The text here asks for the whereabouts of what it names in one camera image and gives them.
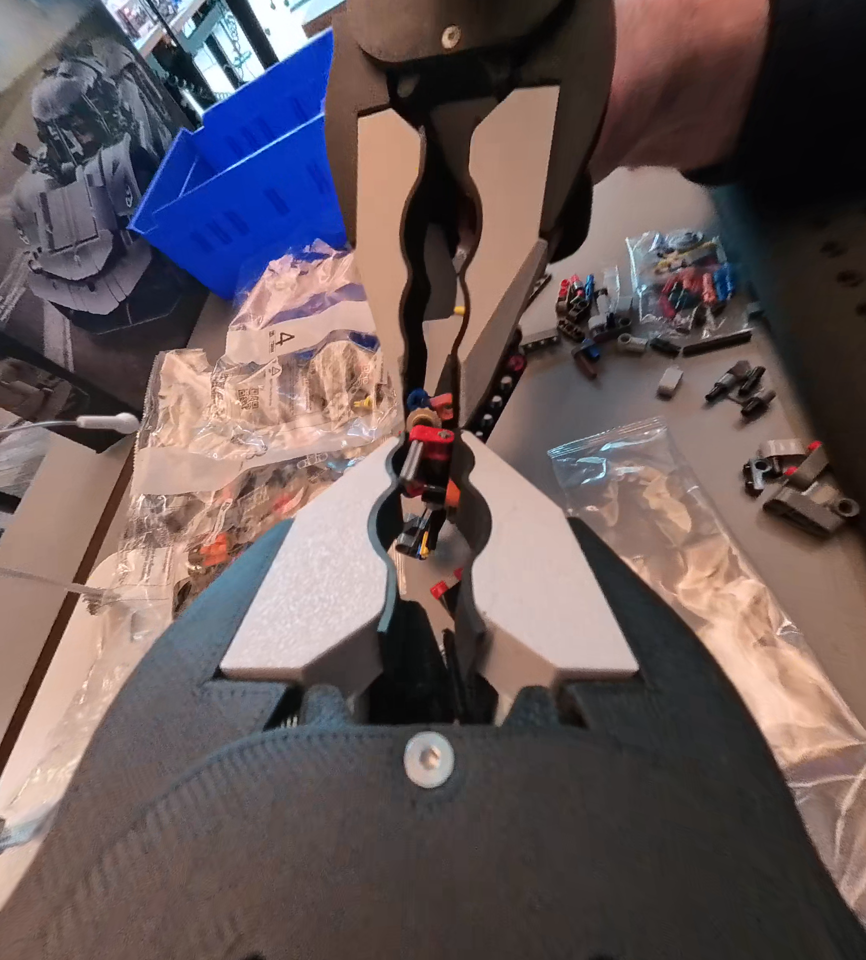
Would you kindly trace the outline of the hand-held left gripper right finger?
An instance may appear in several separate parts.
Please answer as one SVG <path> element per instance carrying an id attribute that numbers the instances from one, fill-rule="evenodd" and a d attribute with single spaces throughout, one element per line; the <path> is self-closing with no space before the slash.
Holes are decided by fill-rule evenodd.
<path id="1" fill-rule="evenodd" d="M 463 431 L 454 524 L 468 556 L 455 614 L 461 672 L 508 714 L 527 689 L 628 681 L 640 666 L 563 510 Z"/>

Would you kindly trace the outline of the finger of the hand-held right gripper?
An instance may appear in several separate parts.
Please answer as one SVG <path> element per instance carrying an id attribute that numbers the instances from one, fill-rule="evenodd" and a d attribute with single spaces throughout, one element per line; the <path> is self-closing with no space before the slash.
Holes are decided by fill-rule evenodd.
<path id="1" fill-rule="evenodd" d="M 559 99 L 558 85 L 541 85 L 448 104 L 448 170 L 476 215 L 449 294 L 450 306 L 464 306 L 451 351 L 461 426 L 484 401 L 547 263 L 540 232 Z"/>
<path id="2" fill-rule="evenodd" d="M 357 125 L 356 265 L 400 408 L 424 386 L 427 138 L 396 111 Z"/>

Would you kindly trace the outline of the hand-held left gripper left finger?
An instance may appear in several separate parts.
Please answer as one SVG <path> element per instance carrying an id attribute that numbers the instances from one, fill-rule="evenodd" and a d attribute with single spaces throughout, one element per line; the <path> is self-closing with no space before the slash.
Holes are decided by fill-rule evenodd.
<path id="1" fill-rule="evenodd" d="M 389 438 L 287 524 L 220 663 L 224 678 L 363 694 L 382 672 L 380 630 L 399 596 L 403 531 Z"/>

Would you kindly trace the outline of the multicoloured lego assembly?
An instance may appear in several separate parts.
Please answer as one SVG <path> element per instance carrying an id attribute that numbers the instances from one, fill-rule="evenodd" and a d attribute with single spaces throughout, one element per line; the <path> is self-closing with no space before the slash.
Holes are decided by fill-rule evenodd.
<path id="1" fill-rule="evenodd" d="M 508 347 L 493 378 L 487 398 L 473 417 L 472 434 L 479 441 L 490 438 L 499 418 L 522 379 L 526 356 L 518 344 Z M 394 543 L 398 553 L 426 560 L 436 550 L 440 533 L 456 515 L 462 493 L 452 478 L 452 455 L 458 433 L 454 430 L 453 395 L 432 395 L 413 390 L 407 398 L 408 417 L 404 431 L 406 455 L 398 483 L 404 498 L 422 502 L 422 512 L 406 518 Z"/>

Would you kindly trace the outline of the person's right forearm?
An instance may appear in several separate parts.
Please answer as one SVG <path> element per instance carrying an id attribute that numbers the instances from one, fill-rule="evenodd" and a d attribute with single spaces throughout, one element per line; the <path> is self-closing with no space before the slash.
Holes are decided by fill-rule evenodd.
<path id="1" fill-rule="evenodd" d="M 866 1 L 770 2 L 735 144 L 684 175 L 769 210 L 866 194 Z"/>

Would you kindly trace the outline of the pile of loose lego pieces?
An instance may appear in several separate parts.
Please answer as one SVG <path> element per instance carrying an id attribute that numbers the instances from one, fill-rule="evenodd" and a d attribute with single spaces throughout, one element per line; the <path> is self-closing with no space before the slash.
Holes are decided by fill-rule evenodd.
<path id="1" fill-rule="evenodd" d="M 601 348 L 618 344 L 631 333 L 629 307 L 611 305 L 609 289 L 597 286 L 593 274 L 572 274 L 559 283 L 555 300 L 555 325 L 546 330 L 521 333 L 519 353 L 544 353 L 557 346 L 569 348 L 577 370 L 587 379 L 598 378 Z"/>

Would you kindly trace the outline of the white-banded clear lego bag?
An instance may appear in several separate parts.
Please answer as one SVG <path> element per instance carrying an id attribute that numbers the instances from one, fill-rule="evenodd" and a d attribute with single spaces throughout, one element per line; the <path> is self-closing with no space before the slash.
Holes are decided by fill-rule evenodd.
<path id="1" fill-rule="evenodd" d="M 315 241 L 272 260 L 226 332 L 223 399 L 271 462 L 366 447 L 402 423 L 355 254 Z"/>
<path id="2" fill-rule="evenodd" d="M 157 359 L 136 435 L 134 497 L 213 494 L 248 472 L 355 460 L 403 421 L 379 343 L 327 338 L 266 363 Z"/>

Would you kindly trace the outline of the long black lego axle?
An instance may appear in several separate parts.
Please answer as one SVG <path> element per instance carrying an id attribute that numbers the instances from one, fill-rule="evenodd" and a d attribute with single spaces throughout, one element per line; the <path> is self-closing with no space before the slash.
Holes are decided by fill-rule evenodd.
<path id="1" fill-rule="evenodd" d="M 752 340 L 753 333 L 754 331 L 747 327 L 728 333 L 704 337 L 703 339 L 683 345 L 679 351 L 679 356 L 681 358 L 689 358 L 726 350 L 734 346 L 745 345 Z"/>

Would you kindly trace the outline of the large dark grey lego liftarm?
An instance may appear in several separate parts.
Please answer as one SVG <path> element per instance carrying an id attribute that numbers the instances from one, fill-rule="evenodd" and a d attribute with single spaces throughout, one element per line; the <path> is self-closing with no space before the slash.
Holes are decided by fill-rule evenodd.
<path id="1" fill-rule="evenodd" d="M 816 539 L 826 540 L 861 514 L 859 502 L 819 479 L 799 488 L 793 483 L 795 469 L 787 468 L 782 482 L 764 500 L 765 514 Z"/>

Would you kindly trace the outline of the lego set box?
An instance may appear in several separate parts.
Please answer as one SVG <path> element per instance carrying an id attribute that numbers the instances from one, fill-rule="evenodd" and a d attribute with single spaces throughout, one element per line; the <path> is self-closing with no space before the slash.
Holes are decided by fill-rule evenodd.
<path id="1" fill-rule="evenodd" d="M 103 2 L 0 2 L 0 408 L 140 414 L 206 288 L 131 226 L 187 119 Z"/>

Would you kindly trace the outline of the person's right hand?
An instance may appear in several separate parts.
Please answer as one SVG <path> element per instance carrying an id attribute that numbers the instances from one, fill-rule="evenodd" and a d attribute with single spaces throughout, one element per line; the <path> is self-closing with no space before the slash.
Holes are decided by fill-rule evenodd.
<path id="1" fill-rule="evenodd" d="M 589 171 L 690 173 L 737 145 L 762 67 L 767 1 L 616 1 L 615 61 Z"/>

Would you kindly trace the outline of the blue plastic bin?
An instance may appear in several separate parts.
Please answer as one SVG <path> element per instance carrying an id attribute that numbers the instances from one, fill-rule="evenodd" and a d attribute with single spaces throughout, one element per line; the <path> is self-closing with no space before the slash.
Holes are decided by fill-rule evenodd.
<path id="1" fill-rule="evenodd" d="M 333 31 L 175 137 L 129 228 L 232 300 L 270 260 L 346 235 L 324 136 Z"/>

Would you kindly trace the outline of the empty clear zip bag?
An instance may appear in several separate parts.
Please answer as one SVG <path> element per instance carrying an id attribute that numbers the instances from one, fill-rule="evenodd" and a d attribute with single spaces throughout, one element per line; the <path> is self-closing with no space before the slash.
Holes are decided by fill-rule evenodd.
<path id="1" fill-rule="evenodd" d="M 658 417 L 548 450 L 566 510 L 698 634 L 773 751 L 840 893 L 866 902 L 866 729 Z"/>

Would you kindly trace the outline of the small bag red blue pins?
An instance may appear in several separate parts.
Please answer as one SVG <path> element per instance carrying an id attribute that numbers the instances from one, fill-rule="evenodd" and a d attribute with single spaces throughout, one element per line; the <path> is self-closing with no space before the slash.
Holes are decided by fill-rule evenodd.
<path id="1" fill-rule="evenodd" d="M 725 329 L 738 275 L 718 234 L 649 230 L 627 237 L 625 247 L 632 299 L 644 330 L 700 338 Z"/>

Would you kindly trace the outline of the light grey connector red pin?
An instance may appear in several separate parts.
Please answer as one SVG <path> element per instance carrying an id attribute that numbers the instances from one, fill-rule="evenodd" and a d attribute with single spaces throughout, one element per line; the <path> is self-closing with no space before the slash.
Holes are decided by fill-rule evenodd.
<path id="1" fill-rule="evenodd" d="M 771 439 L 756 451 L 756 460 L 761 463 L 768 479 L 779 481 L 795 473 L 800 465 L 815 451 L 821 450 L 819 440 L 804 442 L 797 438 Z"/>

